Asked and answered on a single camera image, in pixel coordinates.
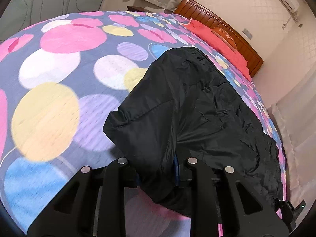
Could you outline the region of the red folded blanket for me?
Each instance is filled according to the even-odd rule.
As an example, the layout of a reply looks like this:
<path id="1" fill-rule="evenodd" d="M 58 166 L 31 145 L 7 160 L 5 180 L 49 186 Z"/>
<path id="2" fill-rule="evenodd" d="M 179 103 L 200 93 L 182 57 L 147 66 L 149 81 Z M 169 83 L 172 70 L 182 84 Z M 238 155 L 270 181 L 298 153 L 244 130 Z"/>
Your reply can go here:
<path id="1" fill-rule="evenodd" d="M 223 55 L 241 72 L 241 74 L 247 80 L 249 80 L 250 82 L 252 81 L 250 71 L 247 67 L 247 60 L 238 50 L 233 51 L 220 38 L 213 34 L 211 28 L 192 18 L 190 19 L 189 23 L 185 25 L 185 27 L 190 32 L 201 38 L 209 46 L 218 51 L 221 55 Z"/>

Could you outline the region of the black puffer jacket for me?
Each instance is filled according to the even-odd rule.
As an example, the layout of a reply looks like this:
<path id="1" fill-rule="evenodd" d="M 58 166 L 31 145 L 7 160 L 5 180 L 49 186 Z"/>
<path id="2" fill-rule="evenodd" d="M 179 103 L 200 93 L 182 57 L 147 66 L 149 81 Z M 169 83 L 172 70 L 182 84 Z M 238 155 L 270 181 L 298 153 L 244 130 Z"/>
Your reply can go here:
<path id="1" fill-rule="evenodd" d="M 103 131 L 134 166 L 140 188 L 159 205 L 189 217 L 191 190 L 179 170 L 196 157 L 220 170 L 232 166 L 273 207 L 283 197 L 276 141 L 239 93 L 199 49 L 164 52 Z"/>

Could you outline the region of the orange embroidered pillow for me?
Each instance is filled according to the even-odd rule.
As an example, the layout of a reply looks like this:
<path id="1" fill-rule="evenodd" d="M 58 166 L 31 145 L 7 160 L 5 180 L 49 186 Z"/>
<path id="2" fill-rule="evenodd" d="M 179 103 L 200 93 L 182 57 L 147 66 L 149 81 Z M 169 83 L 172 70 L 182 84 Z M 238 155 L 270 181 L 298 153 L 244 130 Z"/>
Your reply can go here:
<path id="1" fill-rule="evenodd" d="M 233 51 L 237 51 L 237 45 L 233 37 L 224 29 L 220 27 L 212 28 L 211 31 L 215 34 L 218 38 L 220 38 L 230 49 Z"/>

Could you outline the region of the wooden headboard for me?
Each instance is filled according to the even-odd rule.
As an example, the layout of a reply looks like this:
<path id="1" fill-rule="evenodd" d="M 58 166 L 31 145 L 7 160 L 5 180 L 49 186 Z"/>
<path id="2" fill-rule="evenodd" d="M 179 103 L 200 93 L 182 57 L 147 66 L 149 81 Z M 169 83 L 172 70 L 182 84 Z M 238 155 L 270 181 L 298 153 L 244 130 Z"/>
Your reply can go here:
<path id="1" fill-rule="evenodd" d="M 236 41 L 238 51 L 247 60 L 247 67 L 250 71 L 250 76 L 254 77 L 260 67 L 263 65 L 263 59 L 251 47 L 251 45 L 237 31 L 235 31 L 228 23 L 221 19 L 214 12 L 199 4 L 194 0 L 182 0 L 175 10 L 187 19 L 195 19 L 209 28 L 221 27 L 228 31 Z"/>

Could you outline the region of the colourful dotted bed sheet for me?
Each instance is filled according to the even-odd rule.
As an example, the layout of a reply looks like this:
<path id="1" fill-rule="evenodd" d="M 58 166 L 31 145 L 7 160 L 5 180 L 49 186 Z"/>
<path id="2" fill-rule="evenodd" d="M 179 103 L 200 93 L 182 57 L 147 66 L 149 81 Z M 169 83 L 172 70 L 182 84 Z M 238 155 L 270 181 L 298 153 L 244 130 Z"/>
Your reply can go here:
<path id="1" fill-rule="evenodd" d="M 187 23 L 165 13 L 72 13 L 1 44 L 1 202 L 23 233 L 81 167 L 118 157 L 104 122 L 171 48 L 203 51 L 282 145 L 254 83 Z"/>

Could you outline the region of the wall socket plate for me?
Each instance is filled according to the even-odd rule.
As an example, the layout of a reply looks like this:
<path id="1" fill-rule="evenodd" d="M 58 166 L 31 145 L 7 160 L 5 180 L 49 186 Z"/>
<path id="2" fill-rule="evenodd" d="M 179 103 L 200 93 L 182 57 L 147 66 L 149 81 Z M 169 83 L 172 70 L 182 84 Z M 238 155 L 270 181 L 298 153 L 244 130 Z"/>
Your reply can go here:
<path id="1" fill-rule="evenodd" d="M 248 29 L 243 29 L 243 34 L 249 39 L 251 40 L 253 38 L 253 35 L 250 33 L 250 31 Z"/>

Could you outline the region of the right beige curtain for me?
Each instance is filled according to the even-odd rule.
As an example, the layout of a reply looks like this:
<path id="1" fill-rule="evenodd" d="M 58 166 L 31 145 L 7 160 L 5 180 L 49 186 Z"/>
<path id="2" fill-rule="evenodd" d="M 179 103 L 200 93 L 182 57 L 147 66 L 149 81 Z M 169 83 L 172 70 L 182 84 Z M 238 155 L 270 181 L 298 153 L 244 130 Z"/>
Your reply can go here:
<path id="1" fill-rule="evenodd" d="M 290 200 L 315 201 L 315 68 L 270 107 L 287 159 Z"/>

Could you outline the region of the frosted glass door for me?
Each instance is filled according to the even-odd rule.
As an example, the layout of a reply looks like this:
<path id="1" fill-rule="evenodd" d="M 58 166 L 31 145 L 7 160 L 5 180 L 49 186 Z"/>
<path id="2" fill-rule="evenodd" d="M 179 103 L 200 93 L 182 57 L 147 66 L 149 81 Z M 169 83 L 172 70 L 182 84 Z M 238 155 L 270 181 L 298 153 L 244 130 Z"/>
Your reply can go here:
<path id="1" fill-rule="evenodd" d="M 1 42 L 22 29 L 69 13 L 98 11 L 102 0 L 9 0 L 1 9 Z"/>

